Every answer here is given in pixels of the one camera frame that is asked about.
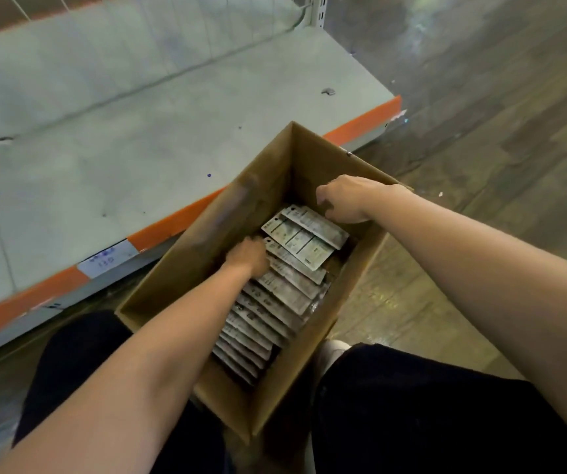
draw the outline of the left hand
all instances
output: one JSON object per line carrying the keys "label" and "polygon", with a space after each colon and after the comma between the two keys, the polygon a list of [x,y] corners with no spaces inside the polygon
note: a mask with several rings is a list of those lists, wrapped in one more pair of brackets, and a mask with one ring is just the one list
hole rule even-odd
{"label": "left hand", "polygon": [[227,254],[226,265],[246,266],[251,271],[251,277],[258,278],[266,274],[270,263],[266,257],[266,245],[259,236],[246,237]]}

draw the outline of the concrete floor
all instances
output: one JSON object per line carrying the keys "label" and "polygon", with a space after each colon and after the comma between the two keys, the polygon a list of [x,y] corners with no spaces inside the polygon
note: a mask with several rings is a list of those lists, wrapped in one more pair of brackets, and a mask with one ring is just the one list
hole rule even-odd
{"label": "concrete floor", "polygon": [[[567,0],[330,0],[326,29],[408,109],[363,159],[567,258]],[[58,322],[0,352],[0,453]],[[518,376],[392,240],[332,337]],[[283,469],[236,450],[247,472]]]}

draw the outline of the person's hand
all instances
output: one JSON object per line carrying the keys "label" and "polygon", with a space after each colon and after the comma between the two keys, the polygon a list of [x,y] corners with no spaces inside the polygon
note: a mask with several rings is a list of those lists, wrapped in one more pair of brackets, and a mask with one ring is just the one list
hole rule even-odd
{"label": "person's hand", "polygon": [[332,205],[325,213],[327,219],[337,223],[362,223],[371,218],[366,212],[367,202],[375,191],[384,188],[381,182],[342,174],[316,189],[316,202],[321,205],[327,201]]}
{"label": "person's hand", "polygon": [[251,277],[260,277],[266,274],[270,263],[266,257],[266,245],[259,236],[246,237],[227,253],[225,262],[228,266],[242,266],[250,270]]}

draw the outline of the price label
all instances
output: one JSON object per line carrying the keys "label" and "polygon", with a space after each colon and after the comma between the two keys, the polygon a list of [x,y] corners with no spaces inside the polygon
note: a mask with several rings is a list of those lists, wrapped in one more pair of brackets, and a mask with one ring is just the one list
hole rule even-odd
{"label": "price label", "polygon": [[125,263],[137,254],[139,254],[139,252],[132,243],[130,243],[129,240],[124,239],[116,245],[83,260],[78,264],[78,269],[90,279],[96,278],[100,274],[104,274],[106,271],[111,270],[115,266]]}

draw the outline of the left arm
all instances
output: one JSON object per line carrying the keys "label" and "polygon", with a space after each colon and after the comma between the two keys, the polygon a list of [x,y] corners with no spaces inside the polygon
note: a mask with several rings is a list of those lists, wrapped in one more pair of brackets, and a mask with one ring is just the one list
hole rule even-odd
{"label": "left arm", "polygon": [[180,417],[234,300],[268,269],[246,238],[152,318],[0,462],[0,474],[143,474]]}

